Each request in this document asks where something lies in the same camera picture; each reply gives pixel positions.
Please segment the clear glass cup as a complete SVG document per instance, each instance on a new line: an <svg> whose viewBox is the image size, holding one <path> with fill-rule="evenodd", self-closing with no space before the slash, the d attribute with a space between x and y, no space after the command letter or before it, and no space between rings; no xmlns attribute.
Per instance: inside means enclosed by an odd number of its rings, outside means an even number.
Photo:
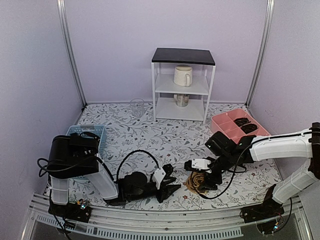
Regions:
<svg viewBox="0 0 320 240"><path fill-rule="evenodd" d="M145 102L141 98L134 98L130 101L130 108L136 118L141 118L145 112Z"/></svg>

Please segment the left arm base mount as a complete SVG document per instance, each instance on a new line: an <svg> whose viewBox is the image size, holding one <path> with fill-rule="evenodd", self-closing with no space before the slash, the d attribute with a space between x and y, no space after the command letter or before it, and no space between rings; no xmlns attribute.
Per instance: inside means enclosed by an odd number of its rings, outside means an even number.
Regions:
<svg viewBox="0 0 320 240"><path fill-rule="evenodd" d="M48 213L67 220L88 223L92 208L88 200L80 199L77 202L68 202L67 205L59 205L49 201Z"/></svg>

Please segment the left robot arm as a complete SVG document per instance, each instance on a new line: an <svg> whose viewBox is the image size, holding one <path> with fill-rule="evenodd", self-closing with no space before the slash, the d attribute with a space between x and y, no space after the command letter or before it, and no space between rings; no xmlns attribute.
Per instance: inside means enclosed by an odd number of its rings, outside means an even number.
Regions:
<svg viewBox="0 0 320 240"><path fill-rule="evenodd" d="M86 177L101 198L112 206L124 206L150 197L162 203L181 188L175 183L176 177L172 176L174 168L171 164L157 164L150 177L140 171L123 178L113 176L100 157L101 142L100 137L87 131L58 135L52 140L49 158L37 160L38 176L49 175L51 199L63 217L70 217L75 211L69 202L68 180L76 177Z"/></svg>

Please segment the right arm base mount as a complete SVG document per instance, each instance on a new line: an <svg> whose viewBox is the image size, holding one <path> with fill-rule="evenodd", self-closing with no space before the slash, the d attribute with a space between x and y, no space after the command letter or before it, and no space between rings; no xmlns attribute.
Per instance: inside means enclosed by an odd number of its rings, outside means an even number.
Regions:
<svg viewBox="0 0 320 240"><path fill-rule="evenodd" d="M283 204L277 203L272 199L275 186L276 184L267 190L262 203L241 208L239 216L245 223L265 220L284 214Z"/></svg>

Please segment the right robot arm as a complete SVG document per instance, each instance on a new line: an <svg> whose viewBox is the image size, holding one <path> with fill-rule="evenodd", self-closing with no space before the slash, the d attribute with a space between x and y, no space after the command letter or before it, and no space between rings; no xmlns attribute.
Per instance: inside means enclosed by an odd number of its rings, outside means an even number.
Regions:
<svg viewBox="0 0 320 240"><path fill-rule="evenodd" d="M184 164L184 169L204 174L202 190L217 190L222 184L222 174L235 170L242 164L267 159L305 158L304 164L285 180L271 186L259 206L262 218L269 218L289 198L320 179L320 124L285 135L247 135L238 143L221 131L214 133L205 146L216 158L194 158Z"/></svg>

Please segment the blue plastic basket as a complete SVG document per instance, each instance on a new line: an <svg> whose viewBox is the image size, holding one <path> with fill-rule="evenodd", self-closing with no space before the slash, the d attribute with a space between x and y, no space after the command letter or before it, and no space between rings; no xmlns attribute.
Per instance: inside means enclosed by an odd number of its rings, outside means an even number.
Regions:
<svg viewBox="0 0 320 240"><path fill-rule="evenodd" d="M104 152L107 133L103 125L72 125L69 127L67 136L70 136L70 148L75 157L87 158L96 156L99 163L99 170L104 169L106 173L113 177L106 166L102 155Z"/></svg>

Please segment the cream ceramic mug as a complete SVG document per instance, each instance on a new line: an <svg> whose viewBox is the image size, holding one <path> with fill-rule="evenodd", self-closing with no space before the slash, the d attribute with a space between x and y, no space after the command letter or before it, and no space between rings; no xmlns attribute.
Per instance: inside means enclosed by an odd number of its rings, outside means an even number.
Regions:
<svg viewBox="0 0 320 240"><path fill-rule="evenodd" d="M193 81L193 68L189 65L177 65L174 69L173 82L178 86L190 87Z"/></svg>

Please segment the pink divided organizer tray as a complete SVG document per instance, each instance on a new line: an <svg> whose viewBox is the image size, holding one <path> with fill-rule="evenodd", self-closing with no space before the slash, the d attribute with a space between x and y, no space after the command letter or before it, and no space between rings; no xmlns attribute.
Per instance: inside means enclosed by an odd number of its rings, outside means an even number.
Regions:
<svg viewBox="0 0 320 240"><path fill-rule="evenodd" d="M250 124L256 124L258 129L245 134L241 127L238 127L234 120L238 118L248 118ZM256 135L256 136L269 136L269 132L265 130L249 113L245 112L241 108L237 108L231 111L220 113L211 117L211 132L214 134L216 132L221 132L229 139L233 140L236 144L244 136Z"/></svg>

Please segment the floral table mat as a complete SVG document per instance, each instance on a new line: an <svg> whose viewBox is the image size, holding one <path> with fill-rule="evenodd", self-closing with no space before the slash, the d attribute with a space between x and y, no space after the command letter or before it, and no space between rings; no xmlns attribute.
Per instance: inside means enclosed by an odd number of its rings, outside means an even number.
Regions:
<svg viewBox="0 0 320 240"><path fill-rule="evenodd" d="M149 176L156 166L171 164L173 176L180 189L168 199L158 202L155 197L134 200L124 206L138 211L195 211L231 208L260 203L271 185L281 176L271 159L238 168L222 176L222 185L210 191L208 199L191 192L186 185L190 173L185 161L205 158L212 153L205 147L210 138L211 121L153 119L153 107L145 106L144 115L134 117L128 104L91 104L80 117L75 131L92 130L103 125L105 146L102 153L114 177L123 177L135 171Z"/></svg>

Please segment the yellow beetle-print tie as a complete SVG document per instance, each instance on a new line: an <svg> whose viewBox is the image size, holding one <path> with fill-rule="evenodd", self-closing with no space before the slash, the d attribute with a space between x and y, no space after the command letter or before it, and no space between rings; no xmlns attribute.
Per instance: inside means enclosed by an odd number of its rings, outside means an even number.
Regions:
<svg viewBox="0 0 320 240"><path fill-rule="evenodd" d="M200 194L207 194L208 190L206 189L200 189L201 184L205 180L205 175L202 172L192 172L190 176L185 181L184 185L186 188L194 193L197 194L199 192Z"/></svg>

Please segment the aluminium frame post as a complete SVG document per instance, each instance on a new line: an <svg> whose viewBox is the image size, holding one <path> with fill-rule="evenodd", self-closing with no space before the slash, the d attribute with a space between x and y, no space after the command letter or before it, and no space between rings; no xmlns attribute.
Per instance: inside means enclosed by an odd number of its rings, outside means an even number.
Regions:
<svg viewBox="0 0 320 240"><path fill-rule="evenodd" d="M71 68L71 73L72 73L72 76L74 79L76 90L78 92L78 95L79 95L79 98L80 98L80 101L82 104L82 108L85 108L88 103L86 100L83 85L81 83L81 79L80 79L80 75L79 75L79 71L78 71L78 67L77 67L77 63L76 63L76 58L75 58L74 51L73 51L65 1L64 0L57 0L56 3L57 3L57 10L58 10L58 15L59 15L62 36L64 39L66 53L67 53L68 61L69 61L70 68Z"/></svg>
<svg viewBox="0 0 320 240"><path fill-rule="evenodd" d="M274 13L274 7L275 7L275 0L267 0L266 1L266 11L265 11L265 18L264 18L264 24L263 24L263 30L262 30L262 36L259 46L259 51L257 55L256 64L253 71L253 77L251 80L250 88L247 94L245 105L249 109L252 105L253 98L255 95L255 91L258 86L259 77L261 74L263 61L267 49L267 44L269 40L269 35L271 31L272 21L273 21L273 13Z"/></svg>

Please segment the front aluminium rail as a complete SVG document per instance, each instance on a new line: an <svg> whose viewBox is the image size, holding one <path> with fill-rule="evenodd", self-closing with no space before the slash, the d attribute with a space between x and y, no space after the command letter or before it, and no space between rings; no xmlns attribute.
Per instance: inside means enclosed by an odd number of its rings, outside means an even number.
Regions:
<svg viewBox="0 0 320 240"><path fill-rule="evenodd" d="M146 211L93 206L88 222L73 221L72 233L110 240L224 240L242 237L244 227L264 239L277 237L288 240L296 234L300 240L314 240L299 197L284 204L283 217L289 216L293 225L286 224L275 233L264 235L258 225L275 218L245 222L241 206L212 210Z"/></svg>

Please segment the left aluminium frame post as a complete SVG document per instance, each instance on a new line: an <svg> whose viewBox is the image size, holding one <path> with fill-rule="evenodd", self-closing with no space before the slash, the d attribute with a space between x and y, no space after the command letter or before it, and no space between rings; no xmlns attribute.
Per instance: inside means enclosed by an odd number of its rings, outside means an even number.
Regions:
<svg viewBox="0 0 320 240"><path fill-rule="evenodd" d="M73 51L65 1L64 0L57 0L56 3L57 3L57 10L58 10L58 15L59 15L62 36L64 39L66 53L67 53L68 61L69 61L70 68L71 68L71 73L72 73L72 76L74 79L76 90L78 92L78 95L79 95L79 98L80 98L80 101L82 104L82 108L85 108L88 103L86 100L83 85L81 83L81 79L80 79L80 75L79 75L79 71L78 71L78 67L77 67L77 63L76 63L76 58L75 58L74 51Z"/></svg>

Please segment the right aluminium frame post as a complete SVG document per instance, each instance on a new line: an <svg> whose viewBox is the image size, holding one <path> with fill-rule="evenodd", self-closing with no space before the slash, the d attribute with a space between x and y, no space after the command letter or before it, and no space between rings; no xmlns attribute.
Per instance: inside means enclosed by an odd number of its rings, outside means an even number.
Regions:
<svg viewBox="0 0 320 240"><path fill-rule="evenodd" d="M267 49L267 44L269 40L269 35L271 31L272 21L273 21L273 13L274 13L274 7L275 7L275 0L267 0L266 1L266 11L265 11L265 18L264 18L264 24L263 24L263 30L262 30L262 36L259 46L259 51L257 55L256 64L253 71L253 77L251 80L250 88L247 94L245 105L249 109L252 105L253 98L255 95L255 91L258 86L259 77L261 74L263 61Z"/></svg>

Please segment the rolled black tie in tray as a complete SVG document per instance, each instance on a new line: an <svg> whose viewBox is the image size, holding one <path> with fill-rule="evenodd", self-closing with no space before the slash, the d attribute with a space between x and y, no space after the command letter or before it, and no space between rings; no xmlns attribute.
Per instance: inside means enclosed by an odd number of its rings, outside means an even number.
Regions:
<svg viewBox="0 0 320 240"><path fill-rule="evenodd" d="M258 129L258 126L254 123L248 123L248 124L245 124L245 125L242 125L240 127L240 129L245 133L245 134L249 134L249 133L252 133L254 131L256 131Z"/></svg>

